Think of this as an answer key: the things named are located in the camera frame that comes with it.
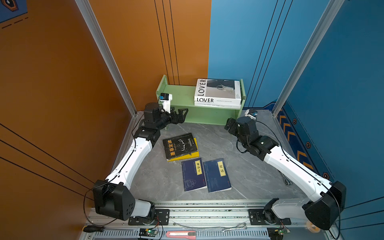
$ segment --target pink utility knife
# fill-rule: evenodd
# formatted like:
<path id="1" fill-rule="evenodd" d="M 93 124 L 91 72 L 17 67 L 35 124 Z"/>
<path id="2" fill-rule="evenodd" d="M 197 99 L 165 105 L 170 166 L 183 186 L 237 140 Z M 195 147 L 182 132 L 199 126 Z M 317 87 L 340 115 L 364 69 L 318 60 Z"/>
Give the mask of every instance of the pink utility knife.
<path id="1" fill-rule="evenodd" d="M 196 239 L 196 231 L 169 231 L 166 234 L 169 238 L 186 238 L 186 239 Z"/>

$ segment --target yellow book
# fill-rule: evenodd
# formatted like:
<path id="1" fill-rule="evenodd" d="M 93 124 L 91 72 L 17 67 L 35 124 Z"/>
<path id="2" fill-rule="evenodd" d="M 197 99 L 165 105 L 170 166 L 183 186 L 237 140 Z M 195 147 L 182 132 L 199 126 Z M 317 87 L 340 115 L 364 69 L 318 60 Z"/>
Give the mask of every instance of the yellow book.
<path id="1" fill-rule="evenodd" d="M 199 147 L 197 146 L 196 138 L 194 137 L 193 139 L 195 140 L 195 143 L 196 143 L 197 152 L 193 152 L 193 153 L 190 153 L 190 154 L 181 156 L 181 157 L 175 157 L 175 158 L 169 159 L 169 160 L 167 160 L 167 161 L 168 161 L 168 162 L 172 162 L 172 161 L 176 161 L 176 160 L 184 160 L 184 159 L 190 159 L 190 158 L 200 157 L 200 154 L 199 154 Z"/>

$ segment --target screwdriver handle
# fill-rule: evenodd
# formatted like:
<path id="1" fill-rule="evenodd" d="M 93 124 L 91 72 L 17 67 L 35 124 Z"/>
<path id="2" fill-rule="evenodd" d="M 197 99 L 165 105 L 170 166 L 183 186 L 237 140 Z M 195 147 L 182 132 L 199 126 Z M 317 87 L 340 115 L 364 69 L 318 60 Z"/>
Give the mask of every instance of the screwdriver handle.
<path id="1" fill-rule="evenodd" d="M 104 227 L 89 225 L 83 227 L 83 232 L 103 232 Z"/>

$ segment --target yellow title label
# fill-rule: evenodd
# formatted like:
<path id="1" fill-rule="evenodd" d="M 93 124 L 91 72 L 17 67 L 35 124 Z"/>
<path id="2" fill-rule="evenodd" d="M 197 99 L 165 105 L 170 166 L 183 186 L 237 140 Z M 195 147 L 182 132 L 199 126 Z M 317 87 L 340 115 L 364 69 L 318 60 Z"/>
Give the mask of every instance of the yellow title label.
<path id="1" fill-rule="evenodd" d="M 225 176 L 223 161 L 217 162 L 217 165 L 218 165 L 218 170 L 220 171 L 220 176 Z"/>
<path id="2" fill-rule="evenodd" d="M 197 160 L 195 161 L 195 165 L 196 165 L 196 172 L 197 172 L 197 175 L 200 175 L 203 173 L 203 171 L 201 171 L 201 164 L 200 164 L 200 160 Z"/>

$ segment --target white book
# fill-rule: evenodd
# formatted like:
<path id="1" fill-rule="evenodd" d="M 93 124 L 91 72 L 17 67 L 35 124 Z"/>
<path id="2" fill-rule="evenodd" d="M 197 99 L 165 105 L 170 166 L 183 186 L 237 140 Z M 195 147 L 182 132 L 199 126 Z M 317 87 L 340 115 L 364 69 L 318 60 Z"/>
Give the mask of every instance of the white book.
<path id="1" fill-rule="evenodd" d="M 212 107 L 212 108 L 233 108 L 233 109 L 241 108 L 241 105 L 208 104 L 208 103 L 201 103 L 201 102 L 195 102 L 195 106 L 206 106 L 206 107 Z"/>
<path id="2" fill-rule="evenodd" d="M 217 105 L 241 105 L 240 81 L 199 78 L 195 102 Z"/>

